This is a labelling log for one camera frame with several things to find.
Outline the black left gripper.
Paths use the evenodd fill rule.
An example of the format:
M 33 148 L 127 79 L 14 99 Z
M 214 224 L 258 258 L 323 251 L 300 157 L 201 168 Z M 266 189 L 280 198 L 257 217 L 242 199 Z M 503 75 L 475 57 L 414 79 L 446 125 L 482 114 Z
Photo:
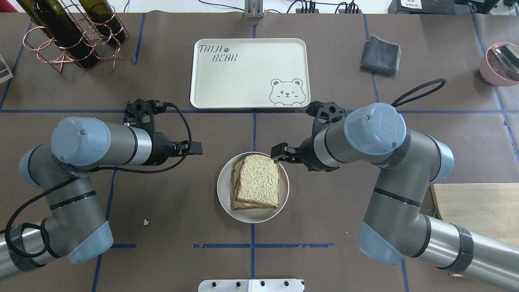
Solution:
M 170 157 L 182 157 L 184 155 L 202 155 L 202 143 L 198 141 L 170 141 L 161 132 L 154 132 L 152 137 L 152 151 L 144 165 L 162 165 Z

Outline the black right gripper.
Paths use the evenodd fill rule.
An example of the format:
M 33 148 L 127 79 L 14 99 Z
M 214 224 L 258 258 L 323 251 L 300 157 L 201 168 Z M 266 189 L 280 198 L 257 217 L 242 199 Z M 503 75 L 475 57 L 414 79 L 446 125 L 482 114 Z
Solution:
M 275 163 L 304 164 L 309 172 L 326 171 L 329 168 L 317 158 L 311 137 L 305 139 L 299 147 L 291 147 L 287 142 L 275 145 L 270 155 L 276 155 L 272 157 Z

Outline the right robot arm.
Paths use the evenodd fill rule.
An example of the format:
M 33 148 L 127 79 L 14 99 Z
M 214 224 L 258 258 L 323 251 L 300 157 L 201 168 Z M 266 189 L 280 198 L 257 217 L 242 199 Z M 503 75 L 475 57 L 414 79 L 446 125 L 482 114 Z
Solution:
M 274 161 L 331 172 L 343 164 L 368 161 L 380 169 L 357 246 L 384 264 L 405 256 L 450 274 L 518 290 L 518 248 L 421 214 L 427 188 L 452 171 L 452 150 L 406 126 L 395 106 L 376 102 L 347 114 L 335 102 L 310 103 L 311 136 L 298 147 L 271 148 Z

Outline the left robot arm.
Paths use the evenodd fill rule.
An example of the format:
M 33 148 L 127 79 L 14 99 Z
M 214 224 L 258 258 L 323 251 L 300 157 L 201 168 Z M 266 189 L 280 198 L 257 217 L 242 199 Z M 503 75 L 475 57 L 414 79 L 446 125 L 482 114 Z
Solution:
M 50 142 L 28 151 L 20 160 L 21 176 L 43 191 L 51 216 L 36 223 L 8 220 L 1 237 L 1 280 L 28 273 L 67 257 L 81 264 L 109 250 L 113 236 L 100 206 L 91 174 L 126 171 L 128 165 L 159 166 L 171 157 L 201 155 L 202 144 L 191 135 L 170 141 L 156 131 L 154 119 L 126 117 L 123 124 L 96 118 L 70 117 L 59 122 Z

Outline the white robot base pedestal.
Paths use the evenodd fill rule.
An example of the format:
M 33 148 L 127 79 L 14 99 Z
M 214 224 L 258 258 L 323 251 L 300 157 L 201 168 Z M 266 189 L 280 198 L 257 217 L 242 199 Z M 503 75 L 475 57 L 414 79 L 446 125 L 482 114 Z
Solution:
M 303 279 L 207 279 L 199 292 L 304 292 Z

